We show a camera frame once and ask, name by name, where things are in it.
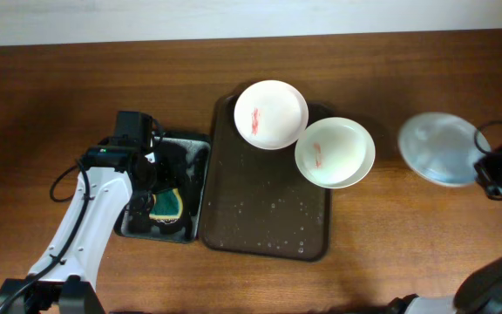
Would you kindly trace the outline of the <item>green yellow sponge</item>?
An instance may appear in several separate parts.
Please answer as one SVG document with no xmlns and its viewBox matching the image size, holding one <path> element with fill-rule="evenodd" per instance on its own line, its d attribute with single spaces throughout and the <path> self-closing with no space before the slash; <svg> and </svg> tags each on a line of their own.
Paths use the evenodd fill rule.
<svg viewBox="0 0 502 314">
<path fill-rule="evenodd" d="M 179 190 L 168 189 L 153 195 L 153 206 L 149 217 L 158 222 L 173 223 L 181 218 L 183 208 Z"/>
</svg>

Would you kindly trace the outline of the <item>white plate front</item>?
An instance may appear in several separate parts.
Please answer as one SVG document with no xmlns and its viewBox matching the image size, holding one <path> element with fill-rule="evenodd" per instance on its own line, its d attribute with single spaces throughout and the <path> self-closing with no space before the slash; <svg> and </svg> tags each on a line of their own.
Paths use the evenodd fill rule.
<svg viewBox="0 0 502 314">
<path fill-rule="evenodd" d="M 401 127 L 397 144 L 410 169 L 440 186 L 459 188 L 475 182 L 475 163 L 491 149 L 476 127 L 449 113 L 420 113 Z"/>
</svg>

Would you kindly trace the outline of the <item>white plate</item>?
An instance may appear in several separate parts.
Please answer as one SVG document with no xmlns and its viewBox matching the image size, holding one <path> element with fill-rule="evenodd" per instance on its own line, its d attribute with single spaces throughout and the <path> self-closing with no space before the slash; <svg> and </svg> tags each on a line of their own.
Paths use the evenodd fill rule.
<svg viewBox="0 0 502 314">
<path fill-rule="evenodd" d="M 279 80 L 252 84 L 237 98 L 234 124 L 250 145 L 278 150 L 296 142 L 309 121 L 305 98 L 292 85 Z"/>
<path fill-rule="evenodd" d="M 459 188 L 475 182 L 475 163 L 491 149 L 476 127 L 449 113 L 420 113 L 401 127 L 397 144 L 410 169 L 440 186 Z"/>
<path fill-rule="evenodd" d="M 302 176 L 321 188 L 347 188 L 372 169 L 376 148 L 370 133 L 352 119 L 320 119 L 308 126 L 295 146 Z"/>
</svg>

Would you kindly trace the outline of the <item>large brown serving tray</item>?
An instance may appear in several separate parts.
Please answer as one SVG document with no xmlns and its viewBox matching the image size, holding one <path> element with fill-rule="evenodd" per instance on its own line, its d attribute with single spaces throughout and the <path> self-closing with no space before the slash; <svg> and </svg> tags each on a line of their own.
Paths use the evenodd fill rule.
<svg viewBox="0 0 502 314">
<path fill-rule="evenodd" d="M 236 96 L 215 113 L 198 237 L 210 249 L 304 262 L 329 249 L 331 192 L 308 181 L 295 146 L 263 150 L 234 124 Z"/>
</svg>

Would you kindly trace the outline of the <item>white plate back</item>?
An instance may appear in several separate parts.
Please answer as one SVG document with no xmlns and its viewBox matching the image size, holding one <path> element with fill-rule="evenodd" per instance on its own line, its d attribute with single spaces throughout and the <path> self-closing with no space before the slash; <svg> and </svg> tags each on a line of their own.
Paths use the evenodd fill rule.
<svg viewBox="0 0 502 314">
<path fill-rule="evenodd" d="M 278 150 L 296 142 L 309 121 L 305 98 L 292 85 L 279 80 L 252 84 L 237 98 L 234 124 L 250 145 Z"/>
</svg>

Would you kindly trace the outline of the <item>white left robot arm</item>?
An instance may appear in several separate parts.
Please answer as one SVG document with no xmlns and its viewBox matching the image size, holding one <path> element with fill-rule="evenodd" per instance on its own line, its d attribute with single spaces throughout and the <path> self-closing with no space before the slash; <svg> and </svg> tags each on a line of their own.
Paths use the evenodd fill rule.
<svg viewBox="0 0 502 314">
<path fill-rule="evenodd" d="M 157 182 L 148 151 L 95 146 L 76 161 L 78 185 L 58 231 L 24 279 L 0 288 L 0 313 L 103 313 L 98 269 L 124 207 Z"/>
</svg>

